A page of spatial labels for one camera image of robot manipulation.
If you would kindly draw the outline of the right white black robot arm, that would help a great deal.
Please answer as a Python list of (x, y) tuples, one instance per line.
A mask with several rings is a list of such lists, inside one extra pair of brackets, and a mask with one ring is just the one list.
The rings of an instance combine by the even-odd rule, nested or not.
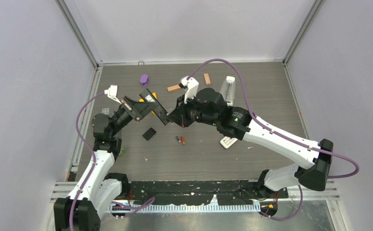
[(178, 97), (168, 118), (183, 128), (194, 122), (215, 126), (226, 137), (259, 144), (292, 160), (291, 165), (261, 173), (257, 191), (262, 197), (295, 185), (319, 192), (326, 188), (332, 157), (324, 152), (332, 150), (331, 141), (318, 143), (267, 125), (247, 109), (227, 105), (212, 88), (198, 91), (192, 99)]

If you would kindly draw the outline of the black remote control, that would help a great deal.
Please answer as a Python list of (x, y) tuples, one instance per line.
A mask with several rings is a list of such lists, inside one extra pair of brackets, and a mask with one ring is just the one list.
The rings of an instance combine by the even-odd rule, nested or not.
[(152, 112), (157, 116), (157, 118), (164, 124), (167, 125), (170, 123), (168, 119), (168, 112), (163, 107), (163, 105), (158, 101), (158, 99), (154, 96), (154, 94), (149, 90), (145, 89), (143, 92), (139, 94), (141, 99), (144, 100), (145, 103), (150, 103), (153, 105)]

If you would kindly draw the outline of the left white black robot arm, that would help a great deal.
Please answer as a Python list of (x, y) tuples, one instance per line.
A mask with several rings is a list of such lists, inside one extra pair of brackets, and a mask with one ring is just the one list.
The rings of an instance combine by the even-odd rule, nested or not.
[(156, 100), (138, 102), (125, 96), (112, 116), (99, 113), (92, 118), (94, 144), (86, 144), (91, 159), (74, 189), (64, 198), (57, 198), (53, 206), (55, 230), (98, 231), (113, 200), (129, 195), (126, 174), (109, 173), (121, 151), (122, 139), (117, 134), (131, 121), (142, 120), (158, 105)]

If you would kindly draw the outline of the black remote battery cover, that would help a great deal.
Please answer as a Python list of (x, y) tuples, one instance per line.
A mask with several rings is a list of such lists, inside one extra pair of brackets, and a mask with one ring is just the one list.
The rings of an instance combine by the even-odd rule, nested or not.
[(156, 134), (156, 130), (153, 128), (149, 128), (143, 135), (142, 137), (149, 141), (154, 135)]

